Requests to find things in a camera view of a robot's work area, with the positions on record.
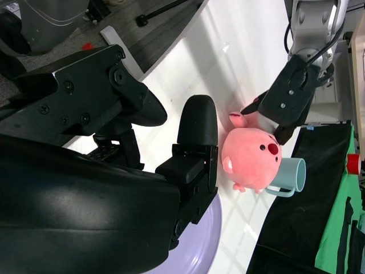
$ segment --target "screw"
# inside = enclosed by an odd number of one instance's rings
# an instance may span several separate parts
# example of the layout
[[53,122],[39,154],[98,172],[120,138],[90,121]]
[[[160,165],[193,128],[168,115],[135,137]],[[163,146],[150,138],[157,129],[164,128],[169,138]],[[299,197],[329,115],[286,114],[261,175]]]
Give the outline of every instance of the screw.
[[91,117],[90,117],[90,114],[89,113],[82,113],[82,115],[81,115],[81,122],[83,124],[89,124],[90,120],[91,120]]
[[67,125],[67,124],[69,124],[69,122],[70,122],[70,119],[66,115],[63,115],[61,117],[61,124]]
[[39,106],[38,110],[39,110],[39,112],[40,112],[41,114],[44,114],[44,115],[46,115],[46,114],[48,114],[48,112],[50,112],[50,108],[49,108],[49,106],[47,106],[46,104],[41,104],[41,105]]
[[118,86],[123,85],[123,72],[120,68],[114,71],[114,82]]
[[121,51],[117,51],[116,52],[116,59],[118,60],[118,61],[120,61],[120,60],[122,60],[122,59],[124,59],[125,58],[125,56],[124,56],[124,54],[121,52]]
[[74,84],[72,83],[72,82],[70,82],[70,81],[65,81],[64,83],[63,83],[63,90],[65,91],[65,92],[67,92],[68,94],[72,94],[72,92],[74,91],[74,89],[75,89],[75,86],[74,86]]

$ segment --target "red cap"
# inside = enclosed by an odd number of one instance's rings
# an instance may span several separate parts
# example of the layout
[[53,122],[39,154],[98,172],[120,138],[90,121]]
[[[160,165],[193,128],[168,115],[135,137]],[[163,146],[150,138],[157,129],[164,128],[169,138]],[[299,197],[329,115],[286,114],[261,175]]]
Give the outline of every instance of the red cap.
[[348,154],[347,155],[347,171],[349,174],[360,175],[361,171],[361,160],[359,154]]

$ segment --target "light blue mug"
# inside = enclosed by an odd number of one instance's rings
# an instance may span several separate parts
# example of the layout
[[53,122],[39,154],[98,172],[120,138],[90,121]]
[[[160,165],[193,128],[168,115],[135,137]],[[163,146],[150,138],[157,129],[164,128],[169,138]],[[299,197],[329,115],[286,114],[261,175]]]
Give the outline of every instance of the light blue mug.
[[306,162],[302,158],[282,158],[279,171],[269,186],[289,190],[289,192],[265,188],[269,194],[279,197],[292,197],[294,192],[301,192],[306,182]]

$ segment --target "mug handle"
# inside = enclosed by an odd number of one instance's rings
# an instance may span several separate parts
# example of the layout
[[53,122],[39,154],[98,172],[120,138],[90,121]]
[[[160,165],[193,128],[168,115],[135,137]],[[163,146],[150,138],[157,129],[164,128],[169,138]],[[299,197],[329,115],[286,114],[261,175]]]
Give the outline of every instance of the mug handle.
[[275,195],[278,197],[284,197],[284,198],[289,198],[292,197],[294,195],[294,191],[295,189],[291,189],[291,191],[289,192],[283,192],[283,191],[276,191],[276,190],[270,190],[268,188],[265,188],[265,191],[271,195]]

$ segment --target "wooden shelf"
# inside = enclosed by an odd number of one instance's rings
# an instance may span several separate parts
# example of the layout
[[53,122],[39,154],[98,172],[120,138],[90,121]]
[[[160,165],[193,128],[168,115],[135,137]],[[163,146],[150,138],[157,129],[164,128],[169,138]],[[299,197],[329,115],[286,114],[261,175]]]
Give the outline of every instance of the wooden shelf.
[[360,154],[365,157],[365,11],[351,38],[352,68],[354,72],[354,92],[356,119],[358,125]]

